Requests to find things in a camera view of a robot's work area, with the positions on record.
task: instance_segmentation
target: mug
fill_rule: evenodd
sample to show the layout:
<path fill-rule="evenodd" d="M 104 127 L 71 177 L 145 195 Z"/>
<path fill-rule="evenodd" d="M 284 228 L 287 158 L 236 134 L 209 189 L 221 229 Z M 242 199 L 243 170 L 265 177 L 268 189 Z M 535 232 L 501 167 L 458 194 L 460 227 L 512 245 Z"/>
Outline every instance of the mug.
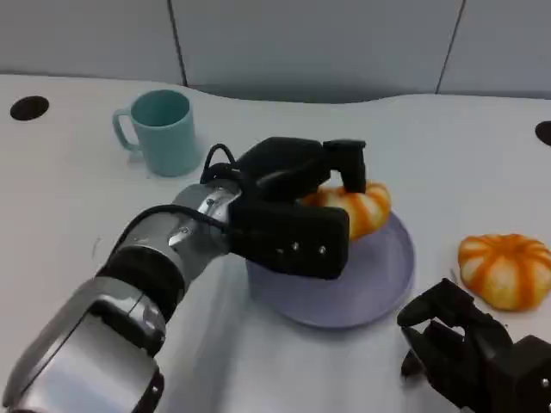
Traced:
<path fill-rule="evenodd" d="M 128 116 L 138 144 L 128 141 L 121 127 Z M 130 108 L 116 110 L 113 127 L 122 147 L 141 151 L 151 172 L 179 176 L 201 161 L 189 99 L 175 90 L 153 90 L 138 97 Z"/>

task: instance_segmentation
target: wall seam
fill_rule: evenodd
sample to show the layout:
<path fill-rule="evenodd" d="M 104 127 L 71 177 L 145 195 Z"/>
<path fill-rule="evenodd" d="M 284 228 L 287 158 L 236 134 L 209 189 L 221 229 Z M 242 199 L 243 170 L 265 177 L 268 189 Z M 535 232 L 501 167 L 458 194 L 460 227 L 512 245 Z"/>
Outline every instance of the wall seam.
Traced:
<path fill-rule="evenodd" d="M 180 41 L 178 39 L 178 30 L 176 28 L 176 18 L 174 17 L 174 7 L 172 7 L 172 0 L 166 0 L 166 5 L 169 10 L 170 27 L 172 28 L 172 37 L 174 38 L 174 45 L 176 46 L 176 54 L 178 56 L 178 64 L 180 65 L 183 85 L 188 86 L 188 77 L 186 76 L 186 68 L 183 64 L 182 47 L 180 46 Z"/>
<path fill-rule="evenodd" d="M 449 55 L 451 54 L 452 49 L 454 48 L 455 37 L 459 30 L 459 25 L 461 24 L 461 19 L 463 18 L 463 11 L 465 10 L 465 4 L 467 0 L 461 0 L 461 7 L 459 8 L 459 13 L 457 14 L 457 20 L 455 21 L 454 31 L 451 34 L 451 40 L 449 41 L 448 52 L 446 53 L 446 58 L 444 59 L 444 64 L 442 66 L 442 71 L 440 72 L 440 77 L 438 78 L 438 84 L 436 85 L 436 94 L 440 93 L 440 86 L 442 86 L 442 80 L 444 79 L 444 72 L 448 67 Z"/>

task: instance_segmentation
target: table surface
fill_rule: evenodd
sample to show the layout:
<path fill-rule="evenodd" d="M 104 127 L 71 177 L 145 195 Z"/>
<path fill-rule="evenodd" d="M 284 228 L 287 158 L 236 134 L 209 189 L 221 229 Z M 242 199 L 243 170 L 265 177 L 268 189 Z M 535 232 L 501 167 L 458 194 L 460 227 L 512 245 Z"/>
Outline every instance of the table surface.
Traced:
<path fill-rule="evenodd" d="M 223 142 L 236 156 L 269 136 L 365 139 L 368 177 L 388 185 L 415 244 L 412 294 L 449 276 L 466 235 L 519 232 L 551 244 L 551 148 L 534 135 L 551 118 L 551 102 L 423 95 L 248 102 L 160 83 L 0 76 L 0 386 L 129 219 L 198 180 L 199 170 L 152 176 L 115 141 L 114 110 L 159 88 L 185 93 L 202 143 Z M 31 95 L 45 96 L 50 109 L 12 120 L 11 105 Z M 407 346 L 395 315 L 350 331 L 299 326 L 249 298 L 240 258 L 221 258 L 170 321 L 158 356 L 167 379 L 158 411 L 455 411 L 426 384 L 400 381 Z M 549 315 L 551 299 L 536 312 L 498 318 L 515 339 L 551 340 Z"/>

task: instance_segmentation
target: black hole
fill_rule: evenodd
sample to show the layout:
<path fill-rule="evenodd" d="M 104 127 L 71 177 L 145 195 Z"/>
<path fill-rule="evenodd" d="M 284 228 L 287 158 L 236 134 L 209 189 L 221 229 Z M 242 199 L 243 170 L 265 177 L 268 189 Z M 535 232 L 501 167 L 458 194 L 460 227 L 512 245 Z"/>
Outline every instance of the black hole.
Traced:
<path fill-rule="evenodd" d="M 536 126 L 536 136 L 545 145 L 551 146 L 551 120 L 546 120 Z"/>
<path fill-rule="evenodd" d="M 23 97 L 11 107 L 9 114 L 15 120 L 40 118 L 50 107 L 50 102 L 42 96 Z"/>

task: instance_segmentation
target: toy pumpkin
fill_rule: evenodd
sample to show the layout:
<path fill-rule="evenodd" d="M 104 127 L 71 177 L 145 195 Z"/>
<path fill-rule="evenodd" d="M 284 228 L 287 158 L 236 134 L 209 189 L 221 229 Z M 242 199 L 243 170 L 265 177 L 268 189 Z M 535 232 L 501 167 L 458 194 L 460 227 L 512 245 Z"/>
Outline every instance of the toy pumpkin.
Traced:
<path fill-rule="evenodd" d="M 551 253 L 522 235 L 467 237 L 459 265 L 464 285 L 499 310 L 537 307 L 551 289 Z"/>
<path fill-rule="evenodd" d="M 302 200 L 313 207 L 343 208 L 350 217 L 350 239 L 377 231 L 390 216 L 390 194 L 381 183 L 368 182 L 365 194 L 347 193 L 343 187 L 320 188 Z"/>

